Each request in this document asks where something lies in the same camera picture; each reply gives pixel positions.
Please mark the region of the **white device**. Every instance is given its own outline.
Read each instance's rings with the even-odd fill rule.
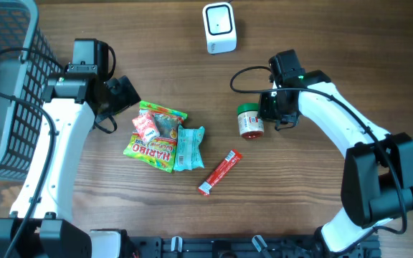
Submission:
[[[207,4],[203,15],[208,53],[234,50],[237,46],[237,33],[232,6],[227,2]]]

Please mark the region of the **green jar lid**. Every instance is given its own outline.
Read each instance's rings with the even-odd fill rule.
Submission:
[[[237,115],[240,115],[243,112],[247,111],[258,111],[259,110],[259,105],[257,103],[245,103],[237,108]]]

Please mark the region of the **wooden table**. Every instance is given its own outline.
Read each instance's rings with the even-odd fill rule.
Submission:
[[[39,24],[62,63],[74,38],[96,37],[117,54],[147,101],[189,114],[203,125],[205,169],[169,174],[122,152],[133,130],[132,107],[112,135],[87,137],[75,182],[74,222],[81,229],[121,228],[132,236],[230,237],[311,234],[341,207],[343,159],[309,119],[259,140],[240,138],[237,106],[257,102],[229,88],[230,77],[286,49],[307,71],[323,70],[341,94],[390,132],[413,137],[413,1],[234,1],[238,46],[207,53],[201,10],[208,2],[40,5]],[[237,87],[263,89],[266,72]],[[212,190],[196,187],[232,148],[244,158]],[[0,182],[0,216],[20,183]],[[400,222],[391,224],[400,226]],[[380,233],[384,257],[413,257],[413,211],[403,236]]]

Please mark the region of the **gummy candy package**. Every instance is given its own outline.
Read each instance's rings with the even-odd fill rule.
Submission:
[[[176,151],[175,171],[185,169],[205,168],[201,161],[199,145],[204,138],[205,128],[184,129],[182,125],[178,127],[178,150]]]
[[[187,119],[187,114],[140,101],[140,115],[152,112],[160,136],[145,144],[136,130],[123,154],[144,161],[151,166],[171,173],[175,164],[178,143],[178,125]]]

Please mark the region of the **gray plastic basket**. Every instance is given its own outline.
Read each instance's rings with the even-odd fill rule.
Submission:
[[[26,47],[55,58],[37,26],[38,18],[32,0],[0,0],[0,50]],[[38,55],[20,54],[0,56],[0,91],[42,105],[42,83],[50,72],[60,69]],[[0,98],[0,180],[23,181],[27,177],[41,121],[38,111]]]

